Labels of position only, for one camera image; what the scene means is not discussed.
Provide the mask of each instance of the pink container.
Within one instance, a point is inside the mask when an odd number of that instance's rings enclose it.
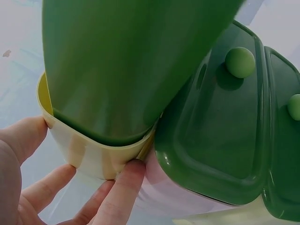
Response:
[[[191,192],[174,183],[161,169],[153,146],[145,163],[146,174],[135,205],[148,213],[182,218],[236,208]]]

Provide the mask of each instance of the green cylindrical container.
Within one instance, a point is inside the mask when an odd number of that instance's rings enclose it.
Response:
[[[244,0],[44,0],[55,117],[103,144],[141,139]]]

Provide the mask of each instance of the finger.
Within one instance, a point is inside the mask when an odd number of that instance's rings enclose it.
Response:
[[[129,162],[102,202],[93,225],[125,225],[141,188],[145,166],[140,160]]]
[[[97,213],[101,203],[112,189],[115,181],[104,182],[93,196],[85,203],[82,209],[74,217],[75,224],[87,225]]]
[[[49,205],[57,193],[74,177],[76,169],[71,165],[62,165],[40,181],[34,183],[21,193],[37,213]]]
[[[47,134],[47,124],[42,116],[23,119],[0,130],[0,140],[7,144],[22,164],[38,148]]]

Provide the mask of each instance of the green lid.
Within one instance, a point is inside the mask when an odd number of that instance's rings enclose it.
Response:
[[[255,57],[256,70],[246,79],[224,67],[236,47]],[[186,189],[233,205],[250,203],[267,176],[270,120],[263,45],[234,22],[165,110],[155,136],[158,161]]]
[[[300,94],[300,74],[283,56],[265,47],[271,84],[271,164],[263,197],[268,211],[280,219],[300,221],[300,122],[287,110]]]

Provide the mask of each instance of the green plastic object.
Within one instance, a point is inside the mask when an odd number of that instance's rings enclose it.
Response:
[[[290,98],[287,109],[294,120],[300,121],[300,94],[295,94]]]
[[[54,116],[111,146],[140,140],[244,0],[44,0]]]
[[[255,58],[247,48],[236,47],[227,53],[225,65],[233,76],[246,78],[255,71]]]
[[[256,68],[239,79],[225,68],[229,50],[245,47]],[[155,135],[164,172],[181,187],[232,205],[257,198],[270,158],[270,92],[259,38],[233,22],[164,111]]]
[[[300,93],[300,74],[282,55],[266,47],[271,84],[272,136],[265,205],[276,218],[300,222],[300,122],[289,115],[287,103]]]

